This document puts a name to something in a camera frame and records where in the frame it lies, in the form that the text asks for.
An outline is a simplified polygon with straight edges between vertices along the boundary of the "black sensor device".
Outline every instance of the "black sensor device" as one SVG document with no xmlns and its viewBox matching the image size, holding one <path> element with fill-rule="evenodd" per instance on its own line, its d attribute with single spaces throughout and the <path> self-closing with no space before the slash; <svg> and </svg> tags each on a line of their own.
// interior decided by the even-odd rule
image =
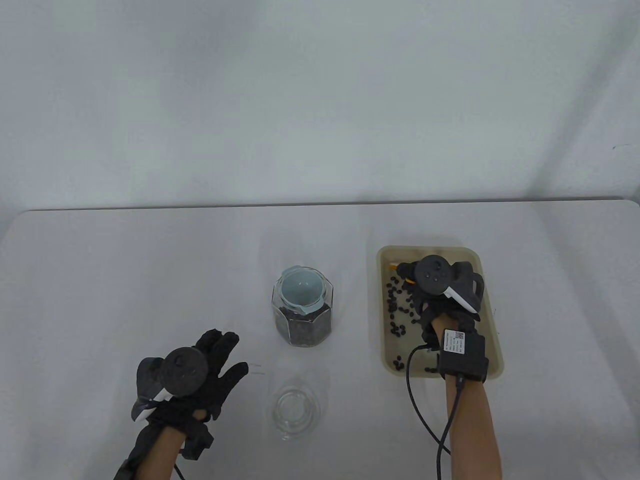
<svg viewBox="0 0 640 480">
<path fill-rule="evenodd" d="M 477 332 L 445 330 L 438 354 L 438 373 L 462 374 L 467 380 L 486 380 L 489 359 L 484 356 L 484 337 Z"/>
<path fill-rule="evenodd" d="M 413 277 L 425 293 L 452 298 L 473 314 L 480 311 L 484 280 L 470 262 L 450 265 L 439 255 L 428 255 L 415 265 Z"/>
</svg>

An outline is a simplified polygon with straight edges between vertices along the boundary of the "white label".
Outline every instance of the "white label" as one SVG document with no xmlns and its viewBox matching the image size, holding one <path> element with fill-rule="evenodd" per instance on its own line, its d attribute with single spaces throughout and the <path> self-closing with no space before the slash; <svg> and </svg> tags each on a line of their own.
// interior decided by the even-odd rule
<svg viewBox="0 0 640 480">
<path fill-rule="evenodd" d="M 465 332 L 445 330 L 443 343 L 444 351 L 465 354 Z"/>
</svg>

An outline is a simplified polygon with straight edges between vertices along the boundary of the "black cable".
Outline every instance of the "black cable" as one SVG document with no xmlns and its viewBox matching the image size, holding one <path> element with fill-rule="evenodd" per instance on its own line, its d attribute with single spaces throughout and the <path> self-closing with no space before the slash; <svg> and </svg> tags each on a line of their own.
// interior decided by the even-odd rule
<svg viewBox="0 0 640 480">
<path fill-rule="evenodd" d="M 182 472 L 180 471 L 180 469 L 178 468 L 178 465 L 176 465 L 175 463 L 173 464 L 173 467 L 175 469 L 175 473 L 178 474 L 178 476 L 180 477 L 180 480 L 185 480 L 184 476 L 182 475 Z"/>
<path fill-rule="evenodd" d="M 442 451 L 446 449 L 446 447 L 444 446 L 444 442 L 447 439 L 447 434 L 449 433 L 449 429 L 451 428 L 451 424 L 453 423 L 453 417 L 456 415 L 458 403 L 460 403 L 460 397 L 462 396 L 462 388 L 464 386 L 465 377 L 461 374 L 458 374 L 458 376 L 456 377 L 456 399 L 453 401 L 453 407 L 451 408 L 449 420 L 447 420 L 447 425 L 444 427 L 442 438 L 440 439 L 440 444 L 438 445 L 438 456 L 436 457 L 436 472 L 438 473 L 438 480 L 442 480 L 442 472 L 440 471 L 440 457 L 442 456 Z"/>
<path fill-rule="evenodd" d="M 418 345 L 416 348 L 411 350 L 411 353 L 409 354 L 409 358 L 406 359 L 406 389 L 409 391 L 409 398 L 411 399 L 411 404 L 413 405 L 413 409 L 415 410 L 415 413 L 418 415 L 418 418 L 422 422 L 422 425 L 424 425 L 424 427 L 427 429 L 429 434 L 439 444 L 440 443 L 440 439 L 433 432 L 433 430 L 427 425 L 427 422 L 424 421 L 424 419 L 422 418 L 422 414 L 420 413 L 420 410 L 418 410 L 418 406 L 415 404 L 415 400 L 413 398 L 413 392 L 411 391 L 411 383 L 409 382 L 409 369 L 410 369 L 410 366 L 411 366 L 411 359 L 413 357 L 413 354 L 416 353 L 418 350 L 425 350 L 427 348 L 429 348 L 429 347 L 427 347 L 426 345 Z M 449 449 L 446 448 L 444 445 L 443 445 L 443 450 L 446 453 L 451 455 L 451 452 L 449 451 Z"/>
</svg>

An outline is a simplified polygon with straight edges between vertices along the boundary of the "glove finger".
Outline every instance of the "glove finger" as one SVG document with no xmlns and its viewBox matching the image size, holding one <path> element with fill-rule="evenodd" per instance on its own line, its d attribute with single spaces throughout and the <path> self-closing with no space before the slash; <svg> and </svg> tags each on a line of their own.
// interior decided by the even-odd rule
<svg viewBox="0 0 640 480">
<path fill-rule="evenodd" d="M 240 362 L 235 364 L 218 380 L 218 395 L 216 395 L 218 402 L 222 405 L 227 399 L 231 390 L 238 384 L 245 375 L 249 373 L 249 365 L 246 362 Z"/>
<path fill-rule="evenodd" d="M 222 335 L 222 338 L 215 343 L 209 353 L 209 374 L 218 375 L 220 373 L 222 366 L 229 358 L 229 354 L 239 341 L 240 337 L 234 332 L 227 332 Z"/>
<path fill-rule="evenodd" d="M 215 405 L 211 405 L 207 410 L 207 412 L 209 413 L 209 416 L 211 417 L 211 420 L 218 420 L 218 417 L 220 416 L 220 411 L 221 411 L 220 405 L 218 405 L 217 403 Z"/>
<path fill-rule="evenodd" d="M 200 337 L 200 340 L 196 342 L 195 347 L 205 355 L 209 355 L 213 346 L 221 338 L 222 338 L 222 332 L 214 328 L 213 330 L 209 330 L 208 332 L 205 332 Z"/>
</svg>

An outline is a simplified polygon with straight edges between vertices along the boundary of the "clear glass cup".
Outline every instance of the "clear glass cup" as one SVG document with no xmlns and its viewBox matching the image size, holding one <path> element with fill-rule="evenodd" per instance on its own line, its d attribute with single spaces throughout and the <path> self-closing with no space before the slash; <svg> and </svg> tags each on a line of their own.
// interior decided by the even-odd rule
<svg viewBox="0 0 640 480">
<path fill-rule="evenodd" d="M 298 440 L 315 430 L 327 408 L 328 382 L 321 369 L 279 369 L 269 379 L 266 413 L 272 434 Z"/>
</svg>

